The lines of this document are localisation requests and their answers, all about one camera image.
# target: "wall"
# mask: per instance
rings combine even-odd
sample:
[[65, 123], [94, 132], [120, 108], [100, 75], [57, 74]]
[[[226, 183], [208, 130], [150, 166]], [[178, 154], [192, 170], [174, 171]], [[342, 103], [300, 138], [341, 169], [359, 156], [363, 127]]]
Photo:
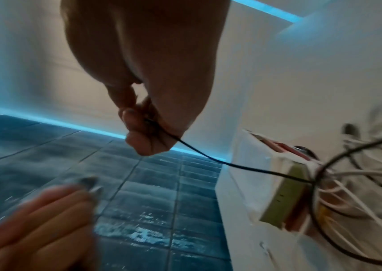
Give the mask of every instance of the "wall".
[[339, 152], [342, 124], [382, 98], [382, 1], [331, 1], [279, 33], [258, 62], [241, 127]]
[[[126, 134], [104, 86], [85, 74], [72, 56], [62, 30], [59, 0], [0, 0], [0, 11], [4, 19], [0, 20], [3, 112]], [[211, 155], [226, 155], [248, 95], [254, 56], [289, 25], [232, 2], [212, 96], [186, 133], [187, 142]], [[142, 87], [137, 92], [141, 98], [146, 95]]]

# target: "person's right hand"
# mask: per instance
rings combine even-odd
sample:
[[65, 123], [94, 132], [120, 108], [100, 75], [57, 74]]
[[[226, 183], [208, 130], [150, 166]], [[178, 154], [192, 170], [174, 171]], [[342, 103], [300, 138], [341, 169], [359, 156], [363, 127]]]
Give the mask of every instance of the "person's right hand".
[[97, 269], [94, 202], [77, 186], [44, 191], [0, 224], [0, 271]]
[[[229, 0], [62, 0], [69, 46], [107, 87], [139, 154], [176, 143], [145, 118], [181, 137], [202, 112], [228, 8]], [[133, 83], [148, 91], [141, 104]]]

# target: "black cable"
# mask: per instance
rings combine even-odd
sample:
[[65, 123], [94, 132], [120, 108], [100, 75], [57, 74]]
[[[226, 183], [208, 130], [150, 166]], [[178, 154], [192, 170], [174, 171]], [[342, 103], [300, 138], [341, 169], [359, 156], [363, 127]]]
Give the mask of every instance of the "black cable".
[[365, 144], [365, 145], [361, 145], [359, 147], [356, 147], [354, 149], [350, 149], [346, 152], [343, 152], [337, 156], [335, 156], [334, 158], [332, 158], [328, 163], [326, 163], [316, 174], [316, 177], [314, 179], [314, 181], [309, 181], [309, 180], [305, 180], [305, 179], [301, 179], [301, 178], [296, 178], [296, 177], [293, 177], [293, 176], [289, 176], [289, 175], [286, 175], [286, 174], [282, 174], [282, 173], [278, 173], [278, 172], [274, 172], [274, 171], [266, 171], [266, 170], [262, 170], [262, 169], [258, 169], [258, 168], [251, 168], [251, 167], [244, 167], [244, 166], [239, 166], [239, 165], [235, 165], [235, 164], [231, 164], [231, 163], [227, 163], [227, 162], [224, 162], [224, 161], [221, 161], [221, 160], [218, 160], [218, 159], [215, 159], [213, 157], [210, 157], [209, 155], [206, 155], [205, 153], [199, 151], [198, 149], [194, 148], [193, 146], [189, 145], [188, 143], [182, 141], [182, 139], [180, 139], [179, 137], [175, 136], [175, 135], [172, 135], [166, 131], [164, 131], [159, 125], [157, 122], [154, 122], [152, 120], [149, 120], [149, 119], [146, 119], [146, 121], [150, 124], [153, 124], [155, 125], [156, 127], [158, 127], [158, 129], [160, 129], [161, 131], [163, 131], [164, 133], [166, 133], [167, 135], [169, 135], [170, 137], [172, 137], [174, 140], [177, 140], [178, 142], [181, 142], [182, 144], [184, 144], [185, 146], [187, 146], [188, 148], [192, 149], [193, 151], [203, 155], [204, 157], [207, 157], [209, 158], [210, 160], [212, 161], [215, 161], [217, 163], [220, 163], [220, 164], [224, 164], [224, 165], [227, 165], [229, 167], [235, 167], [235, 168], [239, 168], [239, 169], [242, 169], [242, 170], [247, 170], [247, 171], [254, 171], [254, 172], [260, 172], [260, 173], [265, 173], [265, 174], [270, 174], [270, 175], [276, 175], [276, 176], [280, 176], [280, 177], [284, 177], [284, 178], [288, 178], [288, 179], [293, 179], [293, 180], [296, 180], [296, 181], [299, 181], [299, 182], [303, 182], [303, 183], [310, 183], [311, 184], [311, 187], [310, 187], [310, 197], [309, 197], [309, 201], [308, 201], [308, 207], [309, 207], [309, 214], [310, 214], [310, 218], [311, 218], [311, 221], [313, 223], [313, 225], [315, 226], [316, 230], [320, 233], [320, 235], [323, 237], [323, 239], [325, 239], [330, 245], [332, 245], [336, 250], [338, 250], [339, 252], [351, 257], [351, 258], [354, 258], [356, 260], [359, 260], [361, 262], [365, 262], [365, 263], [370, 263], [370, 264], [373, 264], [373, 265], [378, 265], [378, 266], [382, 266], [382, 260], [377, 260], [377, 259], [373, 259], [373, 258], [368, 258], [368, 257], [365, 257], [365, 256], [361, 256], [359, 254], [356, 254], [356, 253], [353, 253], [353, 252], [350, 252], [348, 251], [347, 249], [341, 247], [340, 245], [338, 245], [337, 243], [335, 243], [327, 234], [326, 232], [324, 232], [324, 230], [322, 229], [322, 226], [320, 225], [320, 223], [318, 222], [317, 220], [317, 217], [316, 217], [316, 208], [315, 208], [315, 202], [314, 202], [314, 199], [315, 199], [315, 195], [316, 195], [316, 190], [317, 190], [317, 187], [318, 185], [322, 182], [323, 180], [323, 176], [326, 172], [326, 170], [328, 168], [330, 168], [331, 166], [333, 166], [334, 164], [336, 164], [337, 162], [339, 162], [340, 160], [342, 160], [343, 158], [345, 157], [348, 157], [356, 152], [359, 152], [359, 151], [362, 151], [362, 150], [366, 150], [366, 149], [370, 149], [370, 148], [374, 148], [378, 145], [381, 145], [382, 144], [382, 139], [381, 140], [378, 140], [378, 141], [374, 141], [374, 142], [371, 142], [371, 143], [368, 143], [368, 144]]
[[[355, 158], [351, 155], [348, 156], [350, 163], [352, 166], [354, 166], [356, 169], [363, 170], [363, 168], [358, 164], [358, 162], [355, 160]], [[376, 180], [374, 177], [369, 175], [364, 175], [367, 179], [373, 181], [376, 185], [382, 188], [382, 183], [380, 183], [378, 180]]]

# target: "blue led light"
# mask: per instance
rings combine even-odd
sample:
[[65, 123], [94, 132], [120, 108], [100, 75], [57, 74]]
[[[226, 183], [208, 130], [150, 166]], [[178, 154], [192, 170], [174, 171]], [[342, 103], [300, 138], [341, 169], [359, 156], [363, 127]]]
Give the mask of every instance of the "blue led light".
[[296, 23], [302, 19], [301, 17], [299, 17], [297, 15], [288, 13], [288, 12], [283, 11], [281, 9], [278, 9], [278, 8], [272, 7], [270, 5], [258, 2], [256, 0], [233, 0], [233, 1], [240, 3], [240, 4], [243, 4], [245, 6], [248, 6], [248, 7], [254, 8], [256, 10], [265, 12], [267, 14], [273, 15], [275, 17], [284, 19], [286, 21], [290, 21], [291, 23]]
[[[71, 123], [67, 123], [67, 122], [63, 122], [63, 121], [56, 121], [56, 120], [52, 120], [52, 119], [48, 119], [48, 118], [44, 118], [44, 117], [38, 117], [38, 116], [34, 116], [34, 115], [29, 115], [29, 114], [17, 113], [16, 111], [0, 109], [0, 115], [8, 115], [8, 116], [18, 117], [18, 118], [26, 119], [26, 120], [30, 120], [30, 121], [36, 121], [36, 122], [40, 122], [40, 123], [46, 123], [46, 124], [71, 128], [71, 129], [75, 129], [75, 130], [86, 131], [86, 132], [90, 132], [90, 133], [102, 134], [102, 135], [106, 135], [106, 136], [113, 137], [113, 138], [125, 139], [125, 136], [121, 135], [121, 134], [105, 132], [102, 130], [97, 130], [97, 129], [93, 129], [93, 128], [79, 126], [79, 125], [75, 125], [75, 124], [71, 124]], [[191, 150], [184, 150], [184, 149], [176, 148], [176, 147], [171, 148], [171, 150], [203, 157], [203, 155], [196, 153], [194, 151], [191, 151]], [[225, 161], [225, 159], [222, 159], [222, 158], [218, 158], [218, 157], [214, 157], [214, 158], [221, 160], [221, 161]]]

